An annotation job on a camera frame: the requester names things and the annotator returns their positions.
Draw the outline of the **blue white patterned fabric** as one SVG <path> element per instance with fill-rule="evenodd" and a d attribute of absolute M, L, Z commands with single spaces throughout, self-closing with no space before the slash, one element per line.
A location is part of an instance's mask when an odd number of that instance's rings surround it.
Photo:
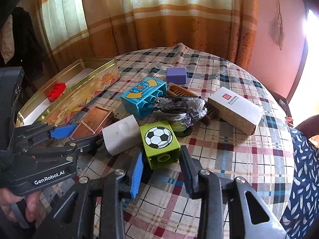
<path fill-rule="evenodd" d="M 289 238 L 303 238 L 318 218 L 318 148 L 291 128 L 294 177 L 290 198 L 280 220 Z"/>

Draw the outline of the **brown comb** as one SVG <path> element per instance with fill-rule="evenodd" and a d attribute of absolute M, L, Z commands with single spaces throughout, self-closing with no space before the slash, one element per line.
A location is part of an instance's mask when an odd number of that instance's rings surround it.
<path fill-rule="evenodd" d="M 200 96 L 173 83 L 168 84 L 167 94 L 173 97 L 199 97 L 200 98 Z M 205 106 L 207 108 L 207 114 L 201 119 L 201 122 L 204 123 L 206 126 L 209 126 L 211 120 L 215 120 L 218 118 L 219 112 L 217 109 L 215 109 L 215 107 L 211 106 L 207 101 L 205 103 Z"/>

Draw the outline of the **orange cream curtain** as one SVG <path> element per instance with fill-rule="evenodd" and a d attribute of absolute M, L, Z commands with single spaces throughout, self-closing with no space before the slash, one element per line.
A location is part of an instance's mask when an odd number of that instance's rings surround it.
<path fill-rule="evenodd" d="M 179 43 L 247 69 L 257 29 L 257 0 L 36 0 L 36 6 L 55 70 L 83 57 Z"/>

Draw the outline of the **hanging wall tassel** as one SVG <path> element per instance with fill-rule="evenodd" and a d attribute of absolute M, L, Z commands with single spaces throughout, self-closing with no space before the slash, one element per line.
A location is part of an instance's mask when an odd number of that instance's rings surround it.
<path fill-rule="evenodd" d="M 280 0 L 276 0 L 276 14 L 274 20 L 271 22 L 270 35 L 281 51 L 284 40 L 284 32 Z"/>

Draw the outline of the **purple block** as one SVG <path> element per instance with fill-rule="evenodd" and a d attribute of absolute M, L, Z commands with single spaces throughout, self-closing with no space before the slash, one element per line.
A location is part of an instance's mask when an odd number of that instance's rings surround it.
<path fill-rule="evenodd" d="M 166 82 L 174 84 L 186 84 L 187 83 L 187 71 L 186 68 L 168 68 L 166 71 Z"/>

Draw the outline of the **red toy brick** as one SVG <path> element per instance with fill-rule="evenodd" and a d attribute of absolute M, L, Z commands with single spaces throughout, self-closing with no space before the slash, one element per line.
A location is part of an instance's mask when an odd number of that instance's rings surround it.
<path fill-rule="evenodd" d="M 53 103 L 55 100 L 57 100 L 59 96 L 64 92 L 66 87 L 67 86 L 65 83 L 56 83 L 46 96 L 48 101 L 50 103 Z"/>

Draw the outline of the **dark hanging clothes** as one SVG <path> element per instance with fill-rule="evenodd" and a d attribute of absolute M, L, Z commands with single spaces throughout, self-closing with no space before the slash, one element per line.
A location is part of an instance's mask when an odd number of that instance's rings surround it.
<path fill-rule="evenodd" d="M 43 72 L 43 50 L 36 38 L 29 12 L 16 7 L 12 12 L 15 52 L 7 62 L 1 59 L 1 67 L 21 66 L 31 81 L 40 79 Z"/>

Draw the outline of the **green soccer ball block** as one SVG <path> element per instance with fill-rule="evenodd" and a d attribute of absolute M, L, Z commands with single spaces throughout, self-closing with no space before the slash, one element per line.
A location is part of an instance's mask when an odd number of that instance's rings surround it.
<path fill-rule="evenodd" d="M 152 170 L 177 162 L 181 146 L 168 121 L 140 126 L 146 158 Z"/>

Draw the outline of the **white power adapter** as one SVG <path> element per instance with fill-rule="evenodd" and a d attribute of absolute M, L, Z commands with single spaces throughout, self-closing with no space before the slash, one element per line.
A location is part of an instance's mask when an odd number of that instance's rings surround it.
<path fill-rule="evenodd" d="M 133 115 L 102 129 L 104 144 L 112 156 L 141 143 L 140 127 Z"/>

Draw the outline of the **white cork-pattern box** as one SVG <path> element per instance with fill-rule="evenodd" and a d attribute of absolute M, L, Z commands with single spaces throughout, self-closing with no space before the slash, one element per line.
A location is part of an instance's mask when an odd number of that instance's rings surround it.
<path fill-rule="evenodd" d="M 210 95 L 208 104 L 217 109 L 221 119 L 248 136 L 255 134 L 264 113 L 262 107 L 226 87 L 221 87 Z"/>

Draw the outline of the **gold rectangular tin box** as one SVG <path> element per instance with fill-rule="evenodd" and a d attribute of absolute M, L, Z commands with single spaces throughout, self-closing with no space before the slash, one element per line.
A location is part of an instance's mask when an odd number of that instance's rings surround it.
<path fill-rule="evenodd" d="M 47 122 L 63 125 L 120 78 L 115 58 L 81 58 L 45 83 L 17 113 L 16 127 Z M 58 83 L 66 85 L 53 102 L 46 97 Z"/>

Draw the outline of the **blue toy brick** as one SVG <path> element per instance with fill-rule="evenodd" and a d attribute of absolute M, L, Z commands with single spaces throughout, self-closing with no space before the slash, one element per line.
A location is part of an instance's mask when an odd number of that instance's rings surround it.
<path fill-rule="evenodd" d="M 125 91 L 120 98 L 128 113 L 143 120 L 153 111 L 155 99 L 166 95 L 167 84 L 165 81 L 146 77 L 137 85 Z"/>

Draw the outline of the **plaid tablecloth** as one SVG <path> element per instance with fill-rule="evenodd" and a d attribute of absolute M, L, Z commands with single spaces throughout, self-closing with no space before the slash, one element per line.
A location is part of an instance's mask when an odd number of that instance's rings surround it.
<path fill-rule="evenodd" d="M 164 79 L 173 66 L 187 71 L 187 89 L 208 98 L 226 87 L 263 109 L 261 122 L 251 136 L 215 119 L 194 124 L 191 135 L 181 138 L 193 158 L 218 176 L 244 177 L 277 218 L 287 206 L 293 180 L 293 147 L 285 113 L 270 92 L 250 73 L 215 55 L 184 44 L 129 52 L 116 57 L 121 77 L 92 101 L 92 105 L 127 117 L 121 94 L 145 77 Z M 126 238 L 195 238 L 201 203 L 191 200 L 178 164 L 146 171 L 136 199 L 125 201 Z"/>

